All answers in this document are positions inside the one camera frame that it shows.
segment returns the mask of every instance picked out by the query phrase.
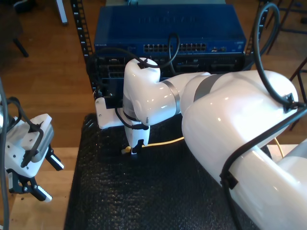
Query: black metal frame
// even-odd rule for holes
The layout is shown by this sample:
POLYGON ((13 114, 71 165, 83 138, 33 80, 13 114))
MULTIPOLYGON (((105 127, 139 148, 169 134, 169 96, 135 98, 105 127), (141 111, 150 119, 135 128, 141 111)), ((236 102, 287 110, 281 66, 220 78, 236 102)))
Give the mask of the black metal frame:
MULTIPOLYGON (((290 78, 290 81, 293 81, 293 79, 297 76, 298 79, 298 83, 299 86, 301 88, 301 92, 302 92, 302 96, 303 96, 303 100, 304 103, 307 104, 307 97, 306 97, 306 93, 305 93, 305 89, 304 89, 304 85, 303 85, 303 81, 302 81, 302 77, 301 77, 301 73, 307 73, 307 69, 302 69, 304 67, 304 65, 306 65, 307 63, 307 58, 305 58, 305 60, 299 65, 299 67, 295 70, 295 72, 293 73, 293 75, 290 78)), ((296 126, 296 124, 299 122, 299 119, 296 120, 290 127, 290 131, 296 126)))
MULTIPOLYGON (((282 1, 283 1, 283 0, 279 0, 279 1, 278 1, 277 7, 279 7, 279 6, 281 5, 282 1)), ((267 54, 269 54, 269 52, 270 52, 272 46, 274 45, 274 42, 275 42, 275 40, 276 40, 276 38, 277 38, 277 36, 278 36, 278 34, 279 34, 280 31, 307 35, 307 31, 300 31, 300 30, 293 30, 293 29, 285 29, 285 28, 283 28, 283 24, 284 24, 284 22, 286 21, 288 15, 289 15, 289 12, 298 12, 298 13, 306 13, 306 14, 307 14, 307 11, 304 11, 304 10, 291 9, 291 7, 293 6, 293 4, 294 4, 294 0, 291 0, 291 2, 290 2, 290 4, 289 4, 288 8, 279 8, 280 11, 286 11, 286 13, 285 13, 285 15, 283 16, 282 21, 280 22, 280 25, 279 25, 279 27, 278 27, 278 30, 277 30, 276 34, 275 34, 275 37, 274 37, 274 39, 272 40, 271 45, 270 45, 269 48, 268 48, 267 54)), ((268 23, 267 23, 265 29, 268 28, 268 26, 269 26, 269 24, 271 23, 272 19, 273 19, 273 15, 271 15, 271 17, 270 17, 270 19, 269 19, 269 21, 268 21, 268 23)))
MULTIPOLYGON (((86 18, 84 14, 84 8, 82 0, 70 0, 73 18, 76 24, 77 33, 83 53, 84 61, 87 62, 89 55, 93 53, 90 34, 88 32, 86 18)), ((91 88, 94 91, 94 81, 90 78, 91 88)))

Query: ethernet port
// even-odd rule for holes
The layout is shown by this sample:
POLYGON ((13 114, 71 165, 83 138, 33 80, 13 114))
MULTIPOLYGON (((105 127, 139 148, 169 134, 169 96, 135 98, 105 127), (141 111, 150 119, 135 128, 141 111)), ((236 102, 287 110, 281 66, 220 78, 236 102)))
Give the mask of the ethernet port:
POLYGON ((206 44, 201 45, 201 50, 206 50, 206 44))

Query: white plastic housing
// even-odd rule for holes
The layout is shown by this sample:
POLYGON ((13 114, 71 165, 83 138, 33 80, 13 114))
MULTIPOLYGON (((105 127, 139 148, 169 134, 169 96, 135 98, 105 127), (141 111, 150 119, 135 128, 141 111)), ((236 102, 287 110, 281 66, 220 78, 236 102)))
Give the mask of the white plastic housing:
MULTIPOLYGON (((124 96, 133 102, 134 112, 144 125, 155 125, 175 115, 176 101, 171 90, 159 82, 160 69, 141 69, 137 63, 133 59, 125 67, 124 96)), ((150 59, 148 63, 157 65, 150 59)))
MULTIPOLYGON (((292 93, 297 101, 297 92, 286 77, 271 71, 266 75, 280 95, 292 93)), ((194 78, 185 88, 190 101, 192 91, 187 89, 194 87, 194 80, 199 81, 194 78)), ((230 154, 295 112, 284 113, 255 70, 221 76, 209 94, 191 103, 183 113, 185 141, 218 183, 230 154)), ((231 194, 261 229, 306 229, 307 195, 302 192, 306 190, 259 149, 277 135, 234 162, 230 172, 239 182, 231 194)))

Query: black cable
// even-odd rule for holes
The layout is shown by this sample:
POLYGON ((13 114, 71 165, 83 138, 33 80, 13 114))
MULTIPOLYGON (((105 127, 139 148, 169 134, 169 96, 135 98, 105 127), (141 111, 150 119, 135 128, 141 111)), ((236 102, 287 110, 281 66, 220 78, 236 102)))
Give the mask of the black cable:
POLYGON ((221 175, 220 175, 221 184, 222 184, 222 188, 223 188, 223 191, 224 191, 226 199, 227 199, 227 203, 228 203, 228 206, 229 206, 229 209, 230 209, 230 212, 231 212, 231 216, 232 216, 234 224, 235 224, 235 226, 238 230, 242 230, 242 227, 241 227, 240 221, 239 221, 237 213, 236 213, 236 207, 233 203, 233 200, 232 200, 232 197, 231 197, 231 194, 230 194, 230 191, 229 191, 229 182, 228 182, 228 179, 227 179, 227 174, 229 172, 231 165, 237 160, 237 158, 239 158, 242 154, 247 152, 249 149, 251 149, 252 147, 257 145, 261 141, 265 140, 266 138, 268 138, 271 135, 273 135, 274 133, 276 133, 278 131, 277 130, 278 128, 280 130, 283 127, 286 127, 288 124, 290 124, 290 122, 295 121, 297 118, 300 118, 301 116, 303 116, 304 114, 307 113, 306 105, 304 103, 288 101, 287 99, 281 97, 274 90, 274 88, 271 86, 270 82, 268 81, 268 79, 265 75, 263 66, 262 66, 261 54, 263 54, 265 52, 265 50, 268 48, 268 46, 272 42, 272 38, 275 36, 275 33, 277 32, 277 28, 279 27, 279 19, 280 19, 280 15, 279 15, 278 7, 275 4, 270 3, 270 2, 265 4, 260 9, 260 11, 258 12, 258 14, 256 16, 256 19, 255 19, 255 22, 254 22, 254 27, 253 27, 253 49, 254 49, 254 59, 255 59, 256 68, 257 68, 258 74, 259 74, 259 76, 262 80, 262 83, 264 84, 265 88, 267 89, 270 96, 274 100, 276 100, 277 102, 282 104, 284 107, 289 108, 289 109, 294 109, 296 107, 304 107, 304 109, 298 111, 294 115, 291 115, 290 117, 286 118, 284 121, 275 125, 273 128, 267 130, 263 134, 254 138, 252 141, 250 141, 250 142, 246 143, 245 145, 241 146, 233 154, 231 154, 229 156, 229 158, 227 159, 227 161, 225 162, 223 169, 222 169, 222 172, 221 172, 221 175), (266 44, 264 45, 263 49, 260 52, 259 51, 259 38, 258 38, 259 23, 261 21, 262 14, 266 10, 268 10, 269 8, 273 9, 273 15, 275 17, 274 28, 271 32, 271 35, 270 35, 268 41, 266 42, 266 44))
POLYGON ((118 112, 118 108, 115 108, 115 113, 117 115, 117 117, 120 119, 120 121, 124 124, 124 126, 131 128, 131 129, 143 129, 143 130, 148 130, 149 127, 144 125, 144 124, 137 124, 137 125, 129 125, 119 114, 118 112))
POLYGON ((9 230, 10 225, 10 207, 9 207, 9 200, 8 200, 8 192, 6 187, 6 178, 5 178, 5 144, 6 144, 6 133, 7 133, 7 126, 8 126, 8 105, 6 102, 6 96, 4 93, 2 81, 0 78, 0 96, 2 101, 3 107, 3 126, 2 126, 2 133, 0 137, 0 184, 1 184, 1 192, 2 192, 2 201, 3 201, 3 230, 9 230))
POLYGON ((296 113, 287 117, 285 120, 281 121, 280 123, 278 123, 275 126, 273 126, 272 128, 270 128, 269 130, 265 131, 264 133, 260 134, 259 136, 255 137, 251 141, 247 142, 246 144, 244 144, 243 146, 238 148, 225 161, 222 172, 220 174, 221 184, 222 184, 222 188, 223 188, 223 191, 224 191, 226 199, 227 199, 228 206, 229 206, 230 211, 231 211, 231 215, 233 217, 234 224, 235 224, 235 226, 238 230, 241 230, 242 227, 240 225, 240 222, 239 222, 239 219, 238 219, 238 216, 237 216, 237 213, 236 213, 236 208, 235 208, 234 202, 231 198, 231 194, 230 194, 230 190, 229 190, 229 183, 228 183, 228 180, 227 180, 227 175, 228 175, 230 167, 240 156, 242 156, 244 153, 246 153, 252 147, 258 145, 259 143, 261 143, 265 139, 271 137, 273 134, 275 134, 279 130, 287 127, 292 122, 296 121, 297 119, 301 118, 302 116, 305 116, 306 114, 307 114, 307 108, 306 107, 300 108, 296 113))
POLYGON ((30 126, 30 128, 35 131, 35 132, 39 132, 38 138, 36 139, 33 147, 30 150, 30 153, 25 155, 22 163, 21 163, 21 167, 24 168, 25 166, 28 165, 28 163, 31 161, 32 157, 36 155, 36 151, 37 148, 40 144, 40 142, 43 139, 44 136, 44 132, 41 128, 39 128, 36 124, 33 124, 32 121, 27 117, 27 115, 25 114, 24 110, 22 109, 22 107, 20 106, 20 103, 18 101, 17 98, 15 97, 11 97, 7 100, 7 103, 12 103, 14 104, 17 108, 18 108, 18 112, 22 115, 22 117, 24 118, 24 120, 26 121, 26 123, 28 123, 28 125, 30 126))
MULTIPOLYGON (((167 46, 168 46, 168 58, 169 58, 169 59, 172 58, 172 55, 171 55, 171 38, 172 38, 172 36, 175 36, 176 39, 177 39, 177 44, 180 44, 180 38, 179 38, 179 36, 178 36, 177 34, 172 33, 172 34, 169 35, 169 37, 168 37, 168 44, 167 44, 167 46)), ((176 52, 175 52, 175 54, 174 54, 174 57, 177 56, 178 49, 176 49, 176 52)), ((171 63, 169 64, 169 67, 170 67, 170 69, 171 69, 171 72, 172 72, 173 76, 176 76, 177 74, 176 74, 176 71, 175 71, 175 69, 174 69, 173 62, 171 62, 171 63)))
POLYGON ((260 12, 257 14, 255 22, 254 22, 254 32, 253 32, 253 49, 254 49, 254 59, 255 59, 255 65, 258 71, 258 74, 262 80, 262 83, 264 84, 265 88, 269 92, 270 96, 277 101, 278 103, 282 104, 283 106, 290 107, 292 102, 288 101, 287 99, 281 97, 275 89, 272 87, 270 84, 267 76, 265 75, 262 62, 261 62, 261 57, 260 57, 260 52, 259 52, 259 39, 258 39, 258 34, 259 34, 259 23, 261 22, 261 17, 262 14, 268 10, 272 9, 273 10, 273 15, 275 17, 275 22, 274 22, 274 28, 279 26, 279 9, 274 3, 267 3, 265 4, 261 9, 260 12))
MULTIPOLYGON (((259 28, 259 22, 258 22, 257 16, 256 16, 256 18, 255 18, 254 25, 253 25, 253 44, 255 43, 255 37, 256 37, 256 36, 255 36, 255 27, 258 27, 258 28, 259 28)), ((279 14, 279 9, 278 9, 278 8, 277 8, 277 11, 274 11, 274 16, 275 16, 275 21, 274 21, 273 29, 272 29, 272 31, 271 31, 271 34, 270 34, 268 40, 266 41, 266 43, 264 44, 263 48, 262 48, 261 51, 260 51, 260 56, 262 56, 262 55, 265 53, 265 51, 269 48, 271 42, 272 42, 273 39, 274 39, 274 36, 275 36, 277 30, 278 30, 278 27, 279 27, 279 20, 280 20, 280 14, 279 14)), ((249 70, 249 69, 252 67, 252 65, 253 65, 254 63, 255 63, 255 61, 252 61, 248 66, 245 66, 245 68, 242 69, 242 70, 243 70, 243 71, 249 70)))
POLYGON ((15 119, 13 119, 13 122, 12 122, 12 124, 10 124, 9 125, 9 127, 8 127, 8 129, 7 129, 7 133, 12 129, 12 128, 14 128, 20 121, 21 121, 21 118, 22 118, 22 115, 21 115, 21 113, 18 111, 18 117, 17 117, 17 119, 15 120, 15 119))

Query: wooden floor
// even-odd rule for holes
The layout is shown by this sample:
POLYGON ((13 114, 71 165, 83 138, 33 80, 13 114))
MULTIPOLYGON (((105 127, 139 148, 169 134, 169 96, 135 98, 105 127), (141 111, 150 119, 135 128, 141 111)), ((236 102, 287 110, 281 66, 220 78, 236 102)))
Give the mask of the wooden floor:
MULTIPOLYGON (((258 1, 228 0, 227 2, 234 4, 245 35, 249 38, 258 1)), ((104 1, 84 0, 83 4, 91 40, 94 42, 99 7, 104 5, 104 1)), ((13 43, 0 50, 0 76, 7 96, 18 97, 28 117, 43 113, 51 115, 55 130, 52 145, 62 148, 79 146, 83 118, 88 113, 94 112, 92 91, 68 0, 64 0, 64 6, 69 21, 66 27, 59 21, 53 0, 40 0, 38 7, 20 15, 24 33, 19 40, 28 51, 30 55, 28 58, 24 58, 13 43)), ((300 17, 301 15, 297 13, 290 13, 285 26, 307 30, 306 25, 299 23, 300 17)), ((262 40, 265 40, 268 33, 269 31, 264 32, 262 40)), ((270 55, 264 55, 262 60, 266 69, 290 77, 306 56, 307 35, 281 32, 270 55)), ((10 106, 10 113, 16 114, 16 109, 10 106)), ((285 131, 278 139, 283 144, 296 144, 306 138, 307 117, 304 117, 292 132, 285 131)), ((58 185, 63 183, 70 187, 77 150, 74 149, 73 154, 70 151, 72 150, 68 149, 69 157, 63 160, 65 171, 55 172, 47 169, 40 171, 37 176, 38 183, 48 184, 55 196, 61 197, 57 201, 57 209, 66 209, 68 194, 58 185)), ((24 197, 24 200, 21 200, 21 196, 16 200, 14 196, 10 199, 11 204, 15 201, 18 207, 25 209, 12 209, 12 214, 16 214, 18 219, 12 219, 12 226, 15 227, 11 229, 25 229, 22 225, 30 226, 26 229, 32 229, 28 223, 41 218, 40 210, 50 212, 49 222, 55 223, 54 226, 49 223, 40 229, 62 229, 63 221, 61 224, 57 222, 58 218, 62 218, 59 217, 59 213, 48 210, 48 205, 41 206, 35 203, 29 196, 24 197)))

